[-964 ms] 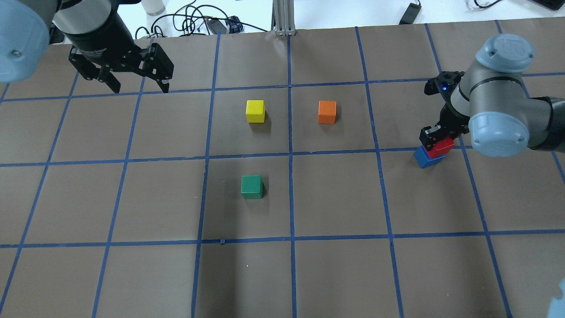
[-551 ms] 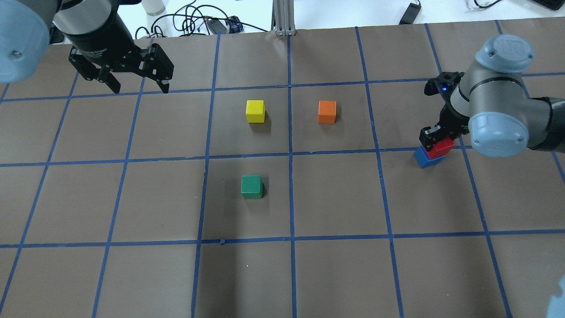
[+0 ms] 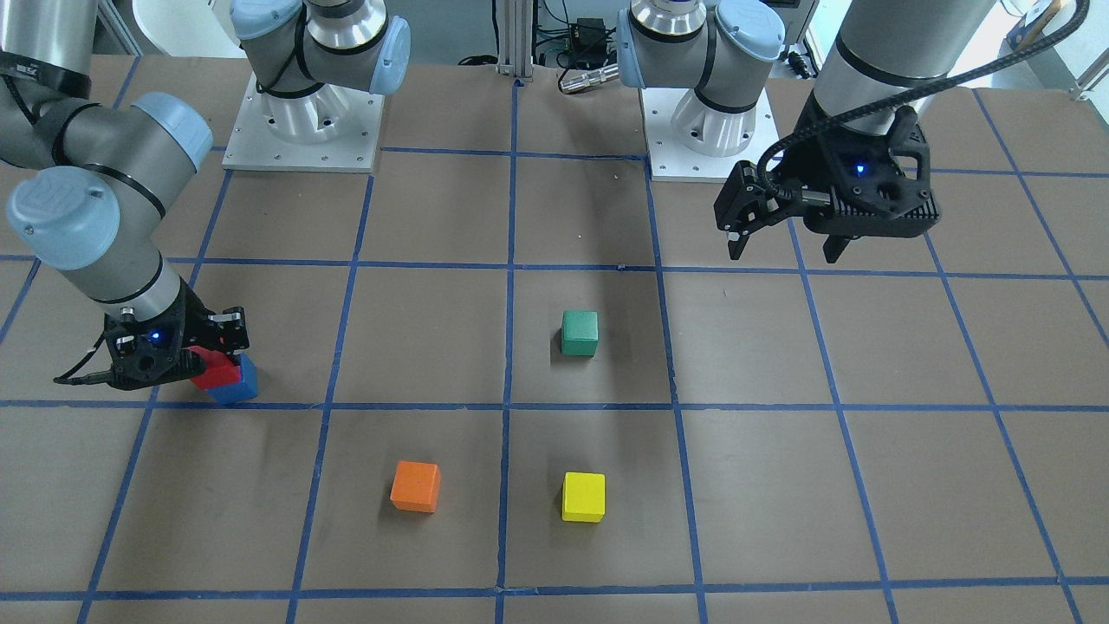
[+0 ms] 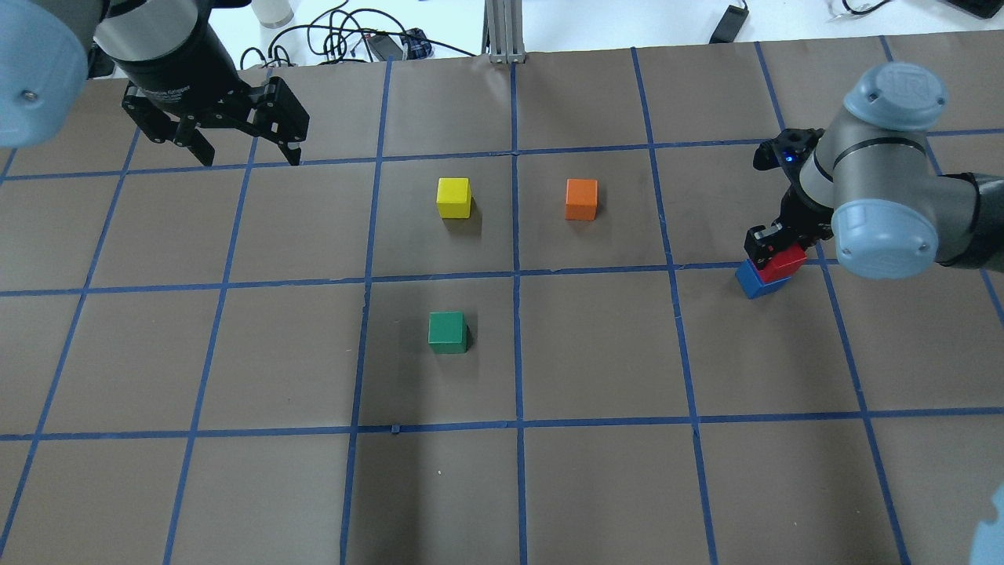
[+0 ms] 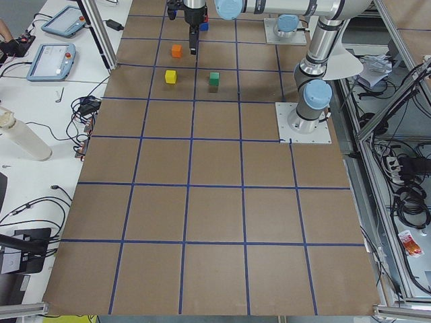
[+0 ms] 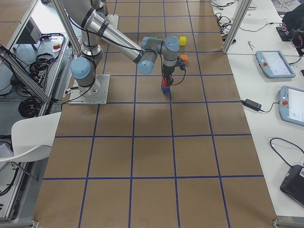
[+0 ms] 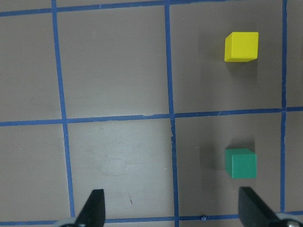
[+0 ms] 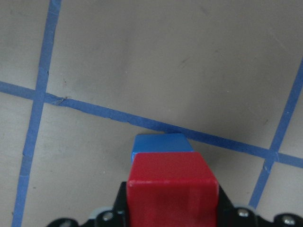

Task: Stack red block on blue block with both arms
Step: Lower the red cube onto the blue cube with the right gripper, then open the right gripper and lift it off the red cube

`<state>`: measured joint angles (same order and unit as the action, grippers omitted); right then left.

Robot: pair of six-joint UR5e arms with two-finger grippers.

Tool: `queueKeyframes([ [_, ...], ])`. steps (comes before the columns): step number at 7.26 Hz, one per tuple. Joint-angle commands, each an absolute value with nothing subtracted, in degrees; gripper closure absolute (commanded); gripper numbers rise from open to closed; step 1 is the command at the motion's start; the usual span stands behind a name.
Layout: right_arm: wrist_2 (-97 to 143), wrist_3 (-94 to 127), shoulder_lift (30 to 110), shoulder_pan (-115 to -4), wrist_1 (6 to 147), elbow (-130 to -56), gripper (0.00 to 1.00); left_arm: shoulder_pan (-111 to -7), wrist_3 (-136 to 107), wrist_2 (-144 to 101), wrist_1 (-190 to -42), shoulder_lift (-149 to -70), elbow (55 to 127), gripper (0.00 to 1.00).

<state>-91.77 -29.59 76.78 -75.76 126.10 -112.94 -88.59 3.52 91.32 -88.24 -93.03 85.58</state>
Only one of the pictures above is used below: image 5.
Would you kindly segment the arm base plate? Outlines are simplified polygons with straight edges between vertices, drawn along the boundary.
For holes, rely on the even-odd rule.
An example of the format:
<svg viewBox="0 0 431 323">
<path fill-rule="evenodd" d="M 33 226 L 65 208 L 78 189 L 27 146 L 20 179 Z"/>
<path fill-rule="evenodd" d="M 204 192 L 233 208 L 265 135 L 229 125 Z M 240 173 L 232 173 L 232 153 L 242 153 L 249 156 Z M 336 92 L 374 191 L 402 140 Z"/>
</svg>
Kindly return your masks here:
<svg viewBox="0 0 431 323">
<path fill-rule="evenodd" d="M 296 113 L 297 103 L 276 102 L 275 113 L 280 143 L 323 144 L 332 143 L 325 113 L 318 119 L 302 120 Z"/>
<path fill-rule="evenodd" d="M 298 28 L 296 30 L 283 32 L 278 29 L 277 18 L 265 18 L 264 27 L 267 44 L 305 46 L 307 43 L 306 32 L 300 30 L 302 27 L 301 22 L 298 22 Z"/>
</svg>

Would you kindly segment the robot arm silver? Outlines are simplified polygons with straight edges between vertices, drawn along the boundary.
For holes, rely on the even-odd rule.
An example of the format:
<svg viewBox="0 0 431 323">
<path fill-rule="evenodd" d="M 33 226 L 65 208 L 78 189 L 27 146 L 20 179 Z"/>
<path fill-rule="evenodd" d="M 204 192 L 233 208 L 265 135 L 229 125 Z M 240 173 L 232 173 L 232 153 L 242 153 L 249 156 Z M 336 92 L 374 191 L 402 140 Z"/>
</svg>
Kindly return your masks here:
<svg viewBox="0 0 431 323">
<path fill-rule="evenodd" d="M 292 14 L 280 15 L 273 28 L 274 34 L 280 38 L 290 38 L 298 31 L 308 32 L 308 22 Z"/>
<path fill-rule="evenodd" d="M 235 20 L 242 13 L 286 13 L 318 17 L 306 56 L 294 70 L 299 101 L 289 114 L 290 128 L 300 134 L 312 133 L 319 117 L 329 107 L 331 86 L 324 80 L 330 55 L 341 41 L 348 21 L 361 14 L 369 1 L 215 1 L 217 14 Z"/>
</svg>

